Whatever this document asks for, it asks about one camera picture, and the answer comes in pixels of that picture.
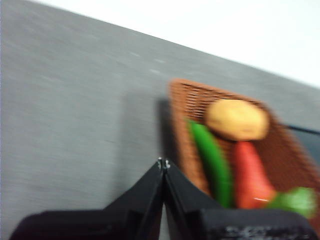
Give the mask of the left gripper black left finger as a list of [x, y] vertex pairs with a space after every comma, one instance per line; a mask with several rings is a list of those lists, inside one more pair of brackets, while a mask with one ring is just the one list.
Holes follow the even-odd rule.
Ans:
[[48, 210], [17, 225], [12, 240], [157, 239], [163, 208], [163, 159], [127, 191], [102, 209]]

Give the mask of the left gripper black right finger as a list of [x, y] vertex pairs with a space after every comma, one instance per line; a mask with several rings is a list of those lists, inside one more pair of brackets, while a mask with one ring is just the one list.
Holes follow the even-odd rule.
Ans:
[[317, 240], [306, 218], [278, 209], [224, 208], [163, 161], [170, 235], [179, 240]]

